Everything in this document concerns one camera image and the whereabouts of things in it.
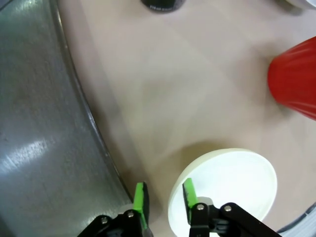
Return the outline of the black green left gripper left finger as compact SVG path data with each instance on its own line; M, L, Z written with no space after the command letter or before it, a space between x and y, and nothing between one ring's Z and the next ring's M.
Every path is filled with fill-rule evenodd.
M130 209L115 218L97 216L79 237L146 237L149 230L150 199L145 182L137 183Z

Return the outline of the black drink can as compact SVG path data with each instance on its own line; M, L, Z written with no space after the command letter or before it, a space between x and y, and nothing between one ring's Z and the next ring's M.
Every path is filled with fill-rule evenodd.
M186 0L140 0L148 9L157 12L172 12L178 10Z

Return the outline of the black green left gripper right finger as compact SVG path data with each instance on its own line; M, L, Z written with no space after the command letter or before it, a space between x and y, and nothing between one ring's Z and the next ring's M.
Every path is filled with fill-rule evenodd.
M275 237L275 232L233 202L219 209L198 200L191 178L182 184L189 237Z

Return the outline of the white plastic bowl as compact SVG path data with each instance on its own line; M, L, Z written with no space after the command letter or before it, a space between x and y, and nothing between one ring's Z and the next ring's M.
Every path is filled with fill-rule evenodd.
M316 0L286 0L300 9L316 9Z
M176 237L188 237L182 185L191 178L197 197L220 208L233 202L262 221L277 195L277 175L271 163L246 149L220 149L192 161L180 174L168 202L168 222Z

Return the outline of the red plastic cup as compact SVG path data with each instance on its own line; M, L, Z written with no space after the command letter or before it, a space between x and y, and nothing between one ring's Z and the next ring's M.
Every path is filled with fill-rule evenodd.
M316 36L275 57L267 81L279 104L316 120Z

